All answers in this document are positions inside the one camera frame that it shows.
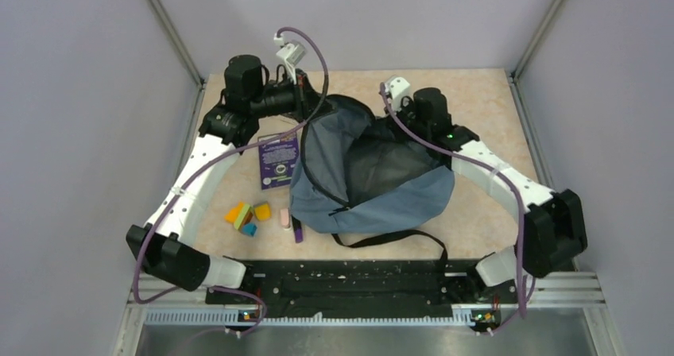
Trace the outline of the blue student backpack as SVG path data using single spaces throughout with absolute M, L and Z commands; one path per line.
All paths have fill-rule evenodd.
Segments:
M 325 106 L 302 130 L 292 218 L 339 245 L 343 234 L 363 235 L 352 249 L 425 236 L 420 226 L 449 203 L 453 171 L 357 99 L 329 95 Z

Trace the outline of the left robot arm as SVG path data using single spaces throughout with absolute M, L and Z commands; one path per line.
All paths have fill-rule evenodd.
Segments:
M 263 118 L 288 115 L 295 133 L 327 106 L 329 78 L 314 90 L 299 68 L 300 54 L 277 53 L 276 79 L 253 55 L 231 58 L 223 72 L 219 101 L 204 115 L 187 163 L 160 207 L 142 225 L 132 225 L 126 244 L 136 260 L 133 293 L 140 296 L 140 275 L 147 273 L 172 289 L 224 288 L 236 303 L 254 295 L 255 283 L 243 263 L 196 250 L 193 242 L 207 205 L 229 167 L 255 148 L 251 138 Z

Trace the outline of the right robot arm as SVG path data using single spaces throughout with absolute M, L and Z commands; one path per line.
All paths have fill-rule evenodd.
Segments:
M 468 296 L 487 302 L 498 285 L 514 281 L 530 285 L 561 270 L 587 249 L 580 197 L 557 192 L 525 176 L 496 155 L 480 137 L 455 124 L 447 100 L 436 87 L 411 92 L 394 80 L 381 83 L 379 93 L 396 131 L 421 145 L 455 174 L 467 178 L 515 219 L 514 245 L 479 260 L 466 280 Z

